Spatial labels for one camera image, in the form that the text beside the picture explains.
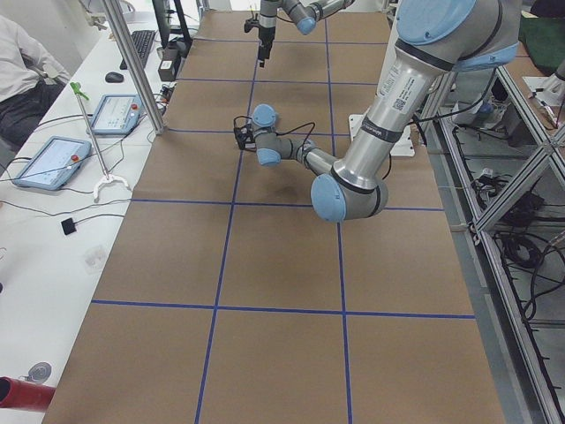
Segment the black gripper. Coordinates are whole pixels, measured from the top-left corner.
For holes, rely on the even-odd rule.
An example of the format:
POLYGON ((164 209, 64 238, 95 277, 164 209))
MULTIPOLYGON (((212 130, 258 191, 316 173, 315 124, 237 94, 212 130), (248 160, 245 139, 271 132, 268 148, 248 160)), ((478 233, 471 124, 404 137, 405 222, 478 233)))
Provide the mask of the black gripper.
POLYGON ((259 27, 260 46, 258 50, 258 59, 260 68, 265 68, 266 60, 270 58, 270 52, 275 40, 275 27, 259 27))

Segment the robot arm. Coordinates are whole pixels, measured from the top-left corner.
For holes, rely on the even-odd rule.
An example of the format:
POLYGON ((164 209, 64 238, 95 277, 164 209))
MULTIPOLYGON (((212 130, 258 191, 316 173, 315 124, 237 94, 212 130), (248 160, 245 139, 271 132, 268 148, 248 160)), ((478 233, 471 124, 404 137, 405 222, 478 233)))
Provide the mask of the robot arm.
POLYGON ((519 1, 402 1, 394 20, 395 60, 375 91, 373 103, 351 114, 350 145, 342 158, 310 140, 283 136, 278 114, 255 107, 245 129, 260 165, 302 163, 315 174, 310 196, 317 215, 341 223, 380 213, 388 188, 378 171, 402 138, 431 85, 448 72, 494 69, 518 49, 519 1))
POLYGON ((245 22, 244 30, 250 32, 258 29, 260 45, 258 48, 259 66, 263 68, 270 58, 270 52, 275 40, 278 12, 283 10, 290 21, 302 35, 308 35, 316 27, 318 21, 327 19, 333 14, 349 8, 354 1, 314 1, 303 5, 298 0, 261 1, 260 10, 253 18, 245 22))

